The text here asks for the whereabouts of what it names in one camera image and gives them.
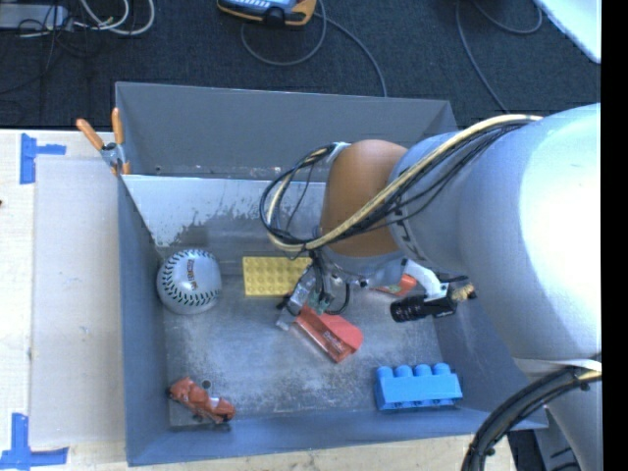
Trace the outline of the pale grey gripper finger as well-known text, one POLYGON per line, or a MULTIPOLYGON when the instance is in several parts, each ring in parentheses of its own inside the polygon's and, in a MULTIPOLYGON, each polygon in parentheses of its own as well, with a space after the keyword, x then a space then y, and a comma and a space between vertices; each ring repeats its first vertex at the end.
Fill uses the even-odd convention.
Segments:
POLYGON ((309 302, 312 291, 316 288, 316 281, 308 279, 299 281, 292 292, 292 314, 298 316, 309 302))
POLYGON ((279 315, 276 325, 283 331, 288 331, 295 318, 300 314, 302 304, 298 297, 294 295, 294 291, 286 293, 280 303, 277 305, 279 315))

